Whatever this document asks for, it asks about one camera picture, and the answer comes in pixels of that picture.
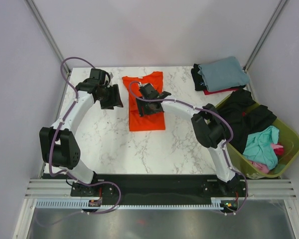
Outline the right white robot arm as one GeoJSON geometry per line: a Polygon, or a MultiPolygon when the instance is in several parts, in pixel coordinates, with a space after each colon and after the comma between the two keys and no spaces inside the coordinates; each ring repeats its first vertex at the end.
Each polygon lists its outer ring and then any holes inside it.
{"type": "Polygon", "coordinates": [[[230,125],[218,114],[212,104],[196,107],[174,98],[171,93],[159,93],[150,83],[137,83],[140,97],[136,97],[141,117],[158,113],[174,114],[191,122],[197,141],[208,149],[213,160],[216,176],[219,180],[218,190],[224,196],[236,191],[235,178],[238,172],[230,161],[227,142],[233,138],[230,125]]]}

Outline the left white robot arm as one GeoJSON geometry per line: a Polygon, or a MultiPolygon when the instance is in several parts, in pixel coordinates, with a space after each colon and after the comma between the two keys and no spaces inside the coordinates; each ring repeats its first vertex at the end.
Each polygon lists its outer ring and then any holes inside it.
{"type": "Polygon", "coordinates": [[[76,86],[74,97],[65,111],[50,127],[39,132],[42,158],[48,164],[52,177],[66,174],[83,183],[82,190],[89,196],[99,192],[99,183],[93,178],[95,172],[81,160],[81,150],[75,134],[88,110],[100,103],[103,110],[123,107],[117,84],[111,85],[112,75],[104,70],[92,68],[87,79],[76,86]]]}

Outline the orange t shirt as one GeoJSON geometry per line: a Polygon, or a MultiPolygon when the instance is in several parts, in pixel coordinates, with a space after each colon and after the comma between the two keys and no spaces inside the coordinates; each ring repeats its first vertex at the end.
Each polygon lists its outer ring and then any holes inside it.
{"type": "Polygon", "coordinates": [[[154,89],[161,93],[163,89],[163,72],[154,71],[151,74],[142,77],[124,76],[122,80],[129,93],[129,130],[132,132],[165,130],[164,113],[141,117],[137,107],[136,98],[130,94],[129,89],[129,85],[132,81],[138,81],[142,84],[151,83],[154,89]]]}

